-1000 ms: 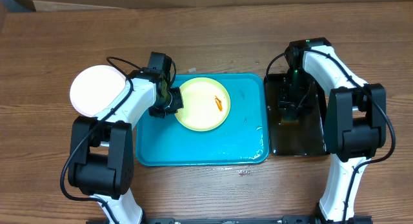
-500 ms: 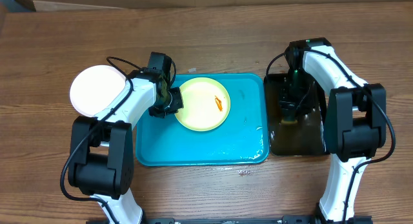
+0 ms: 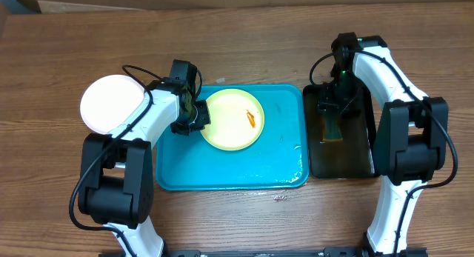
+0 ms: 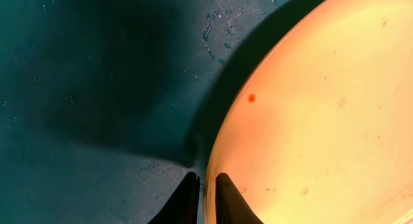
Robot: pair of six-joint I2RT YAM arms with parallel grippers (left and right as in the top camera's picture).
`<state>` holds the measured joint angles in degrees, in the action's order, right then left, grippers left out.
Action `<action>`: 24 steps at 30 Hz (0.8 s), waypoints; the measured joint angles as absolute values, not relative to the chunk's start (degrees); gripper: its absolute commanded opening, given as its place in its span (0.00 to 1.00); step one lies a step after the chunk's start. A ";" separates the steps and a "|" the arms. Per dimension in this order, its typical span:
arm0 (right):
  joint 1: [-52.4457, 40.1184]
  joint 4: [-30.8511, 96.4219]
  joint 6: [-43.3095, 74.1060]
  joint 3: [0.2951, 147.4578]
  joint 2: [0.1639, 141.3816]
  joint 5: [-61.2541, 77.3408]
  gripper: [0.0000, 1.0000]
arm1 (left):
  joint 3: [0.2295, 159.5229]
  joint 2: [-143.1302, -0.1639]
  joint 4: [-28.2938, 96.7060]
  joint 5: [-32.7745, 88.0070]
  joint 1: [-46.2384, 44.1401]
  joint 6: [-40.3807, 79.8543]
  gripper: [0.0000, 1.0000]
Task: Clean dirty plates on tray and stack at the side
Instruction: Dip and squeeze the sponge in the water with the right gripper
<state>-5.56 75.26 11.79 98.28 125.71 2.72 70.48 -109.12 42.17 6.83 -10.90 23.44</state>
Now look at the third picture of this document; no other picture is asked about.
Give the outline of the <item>green and yellow sponge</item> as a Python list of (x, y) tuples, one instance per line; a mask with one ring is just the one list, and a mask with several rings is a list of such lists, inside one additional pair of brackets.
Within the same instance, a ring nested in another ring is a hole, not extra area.
[(322, 141), (334, 142), (334, 141), (341, 141), (342, 139), (343, 138), (342, 138), (340, 126), (338, 124), (338, 119), (324, 118)]

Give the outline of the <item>yellow-green plate with ketchup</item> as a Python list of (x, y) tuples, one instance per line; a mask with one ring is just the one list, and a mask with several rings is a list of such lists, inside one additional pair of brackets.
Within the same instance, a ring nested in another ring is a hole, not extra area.
[(207, 99), (210, 123), (201, 131), (212, 146), (227, 151), (253, 144), (264, 129), (265, 115), (258, 99), (247, 91), (219, 90)]

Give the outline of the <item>white plate with ketchup streak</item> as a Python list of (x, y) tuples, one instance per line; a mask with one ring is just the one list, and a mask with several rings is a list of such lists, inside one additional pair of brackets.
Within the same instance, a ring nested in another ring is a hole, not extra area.
[(94, 81), (80, 102), (83, 122), (96, 133), (106, 134), (124, 122), (144, 100), (144, 88), (124, 75)]

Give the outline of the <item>turquoise plastic tray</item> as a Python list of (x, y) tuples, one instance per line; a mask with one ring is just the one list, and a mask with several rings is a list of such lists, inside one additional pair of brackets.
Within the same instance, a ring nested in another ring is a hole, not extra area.
[(165, 190), (240, 190), (301, 186), (309, 175), (301, 91), (291, 84), (240, 84), (265, 116), (261, 135), (242, 150), (220, 150), (201, 132), (165, 130), (156, 144), (156, 181)]

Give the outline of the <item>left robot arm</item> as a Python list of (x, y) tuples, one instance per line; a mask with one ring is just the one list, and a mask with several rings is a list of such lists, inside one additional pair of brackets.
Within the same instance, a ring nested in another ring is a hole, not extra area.
[(80, 178), (68, 206), (79, 229), (111, 232), (120, 256), (170, 256), (150, 218), (152, 150), (166, 129), (188, 136), (210, 123), (199, 99), (201, 72), (174, 60), (168, 77), (144, 84), (125, 64), (121, 75), (95, 80), (81, 97), (82, 121), (91, 129), (82, 146)]

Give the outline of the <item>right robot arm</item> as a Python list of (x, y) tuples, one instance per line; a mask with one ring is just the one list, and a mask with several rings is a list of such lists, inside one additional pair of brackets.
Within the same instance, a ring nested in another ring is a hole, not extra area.
[(316, 178), (381, 180), (377, 208), (352, 256), (425, 256), (407, 245), (423, 190), (454, 146), (449, 107), (418, 89), (380, 36), (341, 33), (331, 44), (330, 81), (304, 88), (310, 172)]

